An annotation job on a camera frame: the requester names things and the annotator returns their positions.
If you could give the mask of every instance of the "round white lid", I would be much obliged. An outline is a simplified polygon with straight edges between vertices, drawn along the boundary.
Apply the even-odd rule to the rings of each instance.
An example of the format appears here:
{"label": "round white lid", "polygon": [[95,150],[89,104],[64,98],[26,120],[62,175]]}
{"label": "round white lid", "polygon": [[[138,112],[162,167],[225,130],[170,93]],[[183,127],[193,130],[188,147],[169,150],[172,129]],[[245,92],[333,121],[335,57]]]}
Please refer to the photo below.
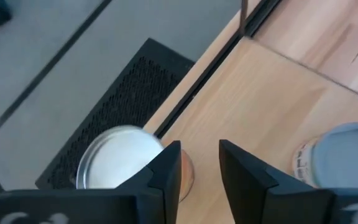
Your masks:
{"label": "round white lid", "polygon": [[86,189],[113,189],[143,169],[163,146],[153,135],[134,126],[112,128],[97,137],[80,162]]}

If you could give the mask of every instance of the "wooden table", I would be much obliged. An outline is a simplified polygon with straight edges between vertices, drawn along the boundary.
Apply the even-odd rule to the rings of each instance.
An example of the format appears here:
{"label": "wooden table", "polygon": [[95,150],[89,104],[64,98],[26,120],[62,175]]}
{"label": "wooden table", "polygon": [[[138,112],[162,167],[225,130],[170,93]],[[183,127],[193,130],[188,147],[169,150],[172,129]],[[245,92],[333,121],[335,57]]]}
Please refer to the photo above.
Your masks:
{"label": "wooden table", "polygon": [[[144,129],[156,133],[238,28],[220,33]],[[341,123],[358,121],[358,93],[244,37],[161,136],[180,140],[195,183],[178,223],[234,223],[219,171],[218,141],[228,139],[291,174],[294,149]]]}
{"label": "wooden table", "polygon": [[358,0],[282,0],[255,39],[358,91]]}

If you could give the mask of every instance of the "blue lid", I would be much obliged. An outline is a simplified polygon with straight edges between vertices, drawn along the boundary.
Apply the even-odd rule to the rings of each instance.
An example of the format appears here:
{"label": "blue lid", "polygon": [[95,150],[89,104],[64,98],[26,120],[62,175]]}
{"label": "blue lid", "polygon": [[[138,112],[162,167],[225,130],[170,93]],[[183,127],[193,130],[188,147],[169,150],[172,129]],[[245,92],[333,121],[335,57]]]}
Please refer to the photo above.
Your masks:
{"label": "blue lid", "polygon": [[358,187],[358,123],[326,133],[312,152],[312,169],[320,187]]}

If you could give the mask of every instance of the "jar lid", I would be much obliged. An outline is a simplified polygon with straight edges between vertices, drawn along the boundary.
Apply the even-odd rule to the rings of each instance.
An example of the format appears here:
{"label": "jar lid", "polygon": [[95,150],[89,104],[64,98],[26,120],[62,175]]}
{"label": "jar lid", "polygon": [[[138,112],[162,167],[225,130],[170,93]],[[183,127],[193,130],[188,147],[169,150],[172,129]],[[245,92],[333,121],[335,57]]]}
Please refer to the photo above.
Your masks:
{"label": "jar lid", "polygon": [[113,189],[143,169],[163,146],[135,126],[118,126],[100,134],[87,148],[77,170],[76,188]]}
{"label": "jar lid", "polygon": [[342,124],[326,133],[311,158],[318,186],[358,188],[358,123]]}

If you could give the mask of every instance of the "black perforated grate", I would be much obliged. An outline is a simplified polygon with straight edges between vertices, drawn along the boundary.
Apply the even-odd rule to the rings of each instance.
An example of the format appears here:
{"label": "black perforated grate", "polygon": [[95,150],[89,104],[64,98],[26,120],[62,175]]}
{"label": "black perforated grate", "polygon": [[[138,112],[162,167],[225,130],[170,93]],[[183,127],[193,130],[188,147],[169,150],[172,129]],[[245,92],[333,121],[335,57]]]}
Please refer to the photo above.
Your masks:
{"label": "black perforated grate", "polygon": [[36,181],[39,189],[74,189],[78,163],[91,141],[122,124],[143,127],[193,66],[149,39]]}

